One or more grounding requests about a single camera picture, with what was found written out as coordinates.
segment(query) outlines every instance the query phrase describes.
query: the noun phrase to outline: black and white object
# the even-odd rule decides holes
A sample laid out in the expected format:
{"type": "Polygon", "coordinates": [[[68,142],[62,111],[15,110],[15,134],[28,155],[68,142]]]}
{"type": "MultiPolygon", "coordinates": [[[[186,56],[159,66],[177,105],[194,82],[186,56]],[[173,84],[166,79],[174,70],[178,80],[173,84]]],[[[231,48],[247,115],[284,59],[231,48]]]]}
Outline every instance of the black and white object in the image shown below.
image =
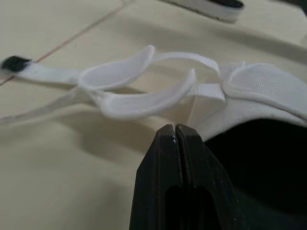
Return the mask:
{"type": "Polygon", "coordinates": [[[240,0],[161,0],[225,22],[235,22],[244,10],[240,0]]]}
{"type": "Polygon", "coordinates": [[[155,55],[154,47],[148,46],[124,61],[84,71],[51,69],[27,59],[11,62],[11,65],[7,59],[1,66],[3,72],[18,78],[74,87],[50,104],[22,114],[0,117],[0,125],[93,101],[104,116],[119,120],[140,119],[165,110],[171,114],[171,108],[181,102],[182,106],[191,108],[185,124],[196,129],[204,141],[238,124],[262,118],[307,127],[307,85],[268,63],[247,65],[238,62],[219,67],[214,60],[199,54],[170,52],[155,55]],[[215,70],[216,83],[197,84],[196,73],[191,69],[184,80],[162,92],[110,92],[137,80],[152,63],[171,58],[195,60],[215,70]]]}

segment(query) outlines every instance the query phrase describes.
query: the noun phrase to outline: black plastic tip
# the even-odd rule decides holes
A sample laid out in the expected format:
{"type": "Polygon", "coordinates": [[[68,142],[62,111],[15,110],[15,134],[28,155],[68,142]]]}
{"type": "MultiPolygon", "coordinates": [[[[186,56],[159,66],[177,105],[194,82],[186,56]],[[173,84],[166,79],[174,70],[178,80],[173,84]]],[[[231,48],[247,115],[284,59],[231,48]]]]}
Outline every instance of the black plastic tip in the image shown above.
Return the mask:
{"type": "Polygon", "coordinates": [[[11,72],[17,73],[23,71],[30,61],[30,59],[25,59],[18,56],[11,56],[3,61],[1,69],[7,69],[11,72]]]}

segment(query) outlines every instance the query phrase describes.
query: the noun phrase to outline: tile grout line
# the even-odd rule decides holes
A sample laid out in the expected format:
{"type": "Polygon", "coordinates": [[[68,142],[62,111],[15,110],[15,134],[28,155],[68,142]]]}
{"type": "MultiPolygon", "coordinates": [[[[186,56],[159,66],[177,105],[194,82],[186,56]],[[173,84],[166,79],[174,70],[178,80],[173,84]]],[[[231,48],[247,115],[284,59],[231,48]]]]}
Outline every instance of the tile grout line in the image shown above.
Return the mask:
{"type": "MultiPolygon", "coordinates": [[[[54,53],[56,53],[57,51],[59,51],[60,49],[62,49],[63,47],[67,46],[69,43],[71,43],[72,41],[74,41],[75,39],[77,39],[78,37],[82,36],[83,34],[85,34],[86,32],[92,30],[94,27],[96,27],[97,25],[99,25],[100,23],[104,22],[105,20],[109,19],[111,16],[113,16],[114,14],[120,12],[124,6],[127,5],[127,3],[124,3],[124,0],[121,0],[121,6],[120,7],[116,7],[114,10],[112,10],[111,12],[109,12],[107,15],[99,18],[97,21],[95,21],[94,23],[90,24],[89,26],[87,26],[86,28],[84,28],[83,30],[81,30],[80,32],[76,33],[74,36],[70,37],[69,39],[65,40],[64,42],[62,42],[59,46],[56,46],[55,48],[53,48],[52,50],[50,50],[49,52],[47,52],[46,54],[44,54],[43,56],[41,56],[36,62],[40,62],[44,59],[46,59],[47,57],[53,55],[54,53]]],[[[5,83],[8,83],[9,81],[13,80],[15,78],[15,76],[11,76],[8,79],[6,79],[5,81],[0,83],[0,86],[4,85],[5,83]]]]}

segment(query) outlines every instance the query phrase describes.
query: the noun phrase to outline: tile floor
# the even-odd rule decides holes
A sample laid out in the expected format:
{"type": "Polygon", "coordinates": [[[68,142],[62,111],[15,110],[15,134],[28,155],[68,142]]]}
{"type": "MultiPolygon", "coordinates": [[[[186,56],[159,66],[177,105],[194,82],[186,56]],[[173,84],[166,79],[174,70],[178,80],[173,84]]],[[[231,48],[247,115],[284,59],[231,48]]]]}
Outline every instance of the tile floor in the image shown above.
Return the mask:
{"type": "MultiPolygon", "coordinates": [[[[18,54],[81,70],[154,45],[157,52],[198,52],[219,64],[271,62],[307,81],[307,18],[269,0],[247,1],[236,24],[156,0],[3,0],[0,28],[1,59],[18,54]]],[[[168,61],[150,67],[130,90],[160,90],[191,67],[202,81],[212,75],[194,62],[168,61]]],[[[1,115],[43,105],[67,91],[6,76],[0,84],[1,115]]],[[[127,230],[137,167],[167,122],[113,121],[85,104],[1,128],[0,228],[127,230]]]]}

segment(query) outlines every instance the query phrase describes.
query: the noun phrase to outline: white fabric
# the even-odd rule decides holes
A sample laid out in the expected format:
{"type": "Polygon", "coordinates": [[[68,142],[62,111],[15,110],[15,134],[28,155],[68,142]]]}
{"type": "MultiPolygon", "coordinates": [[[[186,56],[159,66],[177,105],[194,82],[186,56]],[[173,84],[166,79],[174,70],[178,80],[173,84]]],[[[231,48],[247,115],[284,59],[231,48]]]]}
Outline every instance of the white fabric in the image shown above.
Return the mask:
{"type": "Polygon", "coordinates": [[[154,56],[154,47],[148,46],[124,61],[82,72],[49,69],[31,63],[17,77],[75,87],[46,106],[19,115],[0,117],[3,125],[91,100],[107,117],[139,119],[156,115],[189,97],[192,100],[187,101],[193,105],[186,124],[195,128],[204,140],[257,118],[280,119],[307,126],[307,85],[290,73],[266,63],[246,65],[239,62],[220,68],[215,61],[194,53],[171,52],[154,56]],[[186,79],[163,92],[129,95],[107,92],[135,81],[151,63],[170,58],[198,61],[215,70],[217,82],[221,83],[197,85],[196,73],[191,69],[186,79]]]}

